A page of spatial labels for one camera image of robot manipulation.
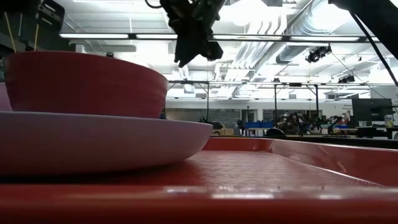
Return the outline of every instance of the ceiling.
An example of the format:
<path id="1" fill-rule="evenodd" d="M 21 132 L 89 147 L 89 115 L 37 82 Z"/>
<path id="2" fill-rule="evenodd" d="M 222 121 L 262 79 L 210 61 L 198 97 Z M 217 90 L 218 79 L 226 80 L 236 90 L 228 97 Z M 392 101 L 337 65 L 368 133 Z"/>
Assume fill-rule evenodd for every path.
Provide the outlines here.
<path id="1" fill-rule="evenodd" d="M 62 28 L 63 33 L 173 32 L 167 25 L 168 18 L 163 9 L 151 9 L 144 0 L 55 1 L 67 12 Z M 149 2 L 152 5 L 159 5 L 158 1 L 150 0 Z M 309 0 L 284 0 L 283 7 L 267 7 L 261 0 L 240 0 L 222 8 L 221 20 L 216 21 L 213 31 L 215 34 L 290 34 L 289 32 L 292 32 L 299 35 L 305 30 L 293 30 L 292 26 L 287 27 L 287 24 L 308 2 Z M 292 23 L 293 25 L 298 22 L 310 22 L 318 32 L 317 34 L 363 35 L 358 25 L 347 16 L 345 11 L 327 3 L 324 4 L 327 0 L 314 0 L 314 2 L 319 3 L 319 8 L 314 8 L 311 13 L 304 11 Z M 300 48 L 300 46 L 286 47 L 285 44 L 279 46 L 280 44 L 271 42 L 220 42 L 224 50 L 222 59 L 208 62 L 202 56 L 197 56 L 187 65 L 187 69 L 182 71 L 173 62 L 175 42 L 171 40 L 86 40 L 77 43 L 83 46 L 78 49 L 90 54 L 104 55 L 107 51 L 114 51 L 116 58 L 157 70 L 169 80 L 186 78 L 209 81 L 271 82 L 274 78 L 279 78 L 281 82 L 337 83 L 340 77 L 353 72 L 358 76 L 356 83 L 391 83 L 391 78 L 382 73 L 382 68 L 379 69 L 379 59 L 370 44 L 331 44 L 334 55 L 327 55 L 319 62 L 309 64 L 305 61 L 305 57 L 308 55 L 308 50 L 316 46 L 309 48 L 301 46 Z M 378 46 L 385 57 L 391 57 L 390 52 L 382 44 Z M 290 63 L 277 64 L 275 57 L 286 48 L 299 51 L 291 58 Z M 391 58 L 388 61 L 396 64 L 393 60 L 395 59 Z M 374 74 L 378 72 L 385 77 L 380 79 L 381 76 L 375 76 Z M 320 93 L 331 91 L 320 90 Z M 284 88 L 280 91 L 278 98 L 288 97 L 291 92 L 292 90 Z M 295 92 L 300 92 L 298 98 L 308 98 L 311 95 L 310 90 L 295 90 Z M 205 94 L 206 91 L 198 85 L 195 88 L 174 85 L 169 90 L 168 96 L 195 97 L 200 93 Z M 272 98 L 273 95 L 273 90 L 262 89 L 260 85 L 211 86 L 210 91 L 210 97 L 220 98 Z"/>

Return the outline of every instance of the monitor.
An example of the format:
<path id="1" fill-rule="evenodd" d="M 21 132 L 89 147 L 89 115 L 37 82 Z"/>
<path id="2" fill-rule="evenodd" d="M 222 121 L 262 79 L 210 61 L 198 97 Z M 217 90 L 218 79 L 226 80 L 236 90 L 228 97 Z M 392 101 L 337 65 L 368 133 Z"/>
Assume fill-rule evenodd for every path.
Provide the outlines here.
<path id="1" fill-rule="evenodd" d="M 391 99 L 352 99 L 356 121 L 384 121 L 393 114 Z"/>

